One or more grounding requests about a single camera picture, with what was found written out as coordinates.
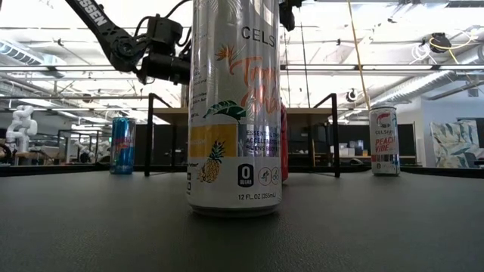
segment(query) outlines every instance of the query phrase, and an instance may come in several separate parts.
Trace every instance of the wooden shelf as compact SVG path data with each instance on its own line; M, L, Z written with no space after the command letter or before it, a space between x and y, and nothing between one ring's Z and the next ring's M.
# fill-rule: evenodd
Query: wooden shelf
M171 125L188 124L188 108L155 108L153 113ZM287 109L287 122L315 125L326 122L330 115L331 109L290 108Z

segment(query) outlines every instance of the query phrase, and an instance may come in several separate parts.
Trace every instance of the table surface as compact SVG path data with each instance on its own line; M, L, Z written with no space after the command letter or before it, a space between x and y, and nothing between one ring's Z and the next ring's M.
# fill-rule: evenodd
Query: table surface
M0 178L2 271L482 271L484 180L291 174L278 212L207 218L185 174Z

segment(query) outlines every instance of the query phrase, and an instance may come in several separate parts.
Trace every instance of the pineapple illustration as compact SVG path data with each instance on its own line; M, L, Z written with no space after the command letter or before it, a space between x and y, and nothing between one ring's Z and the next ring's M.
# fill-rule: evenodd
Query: pineapple illustration
M212 152L209 154L208 160L205 164L198 170L198 179L201 182L214 182L219 176L220 165L222 164L221 158L223 158L224 143L215 141L212 146Z

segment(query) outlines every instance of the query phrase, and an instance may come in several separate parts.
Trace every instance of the celsius can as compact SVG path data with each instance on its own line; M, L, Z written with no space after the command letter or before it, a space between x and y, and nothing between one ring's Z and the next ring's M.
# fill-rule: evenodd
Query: celsius can
M223 217L281 202L278 0L194 0L187 198Z
M131 174L135 164L136 121L126 117L113 119L111 136L111 174Z
M399 132L394 107L371 109L370 138L373 174L400 174Z
M281 173L282 181L289 177L289 145L287 142L287 111L281 103Z

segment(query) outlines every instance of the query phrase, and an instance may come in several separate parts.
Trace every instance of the red bull can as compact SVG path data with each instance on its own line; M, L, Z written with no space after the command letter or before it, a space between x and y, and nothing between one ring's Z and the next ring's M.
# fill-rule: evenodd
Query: red bull can
M130 175L135 164L136 120L127 117L113 119L110 173Z
M279 1L194 0L187 198L245 217L281 202Z
M370 111L371 170L374 175L399 175L400 152L396 108Z

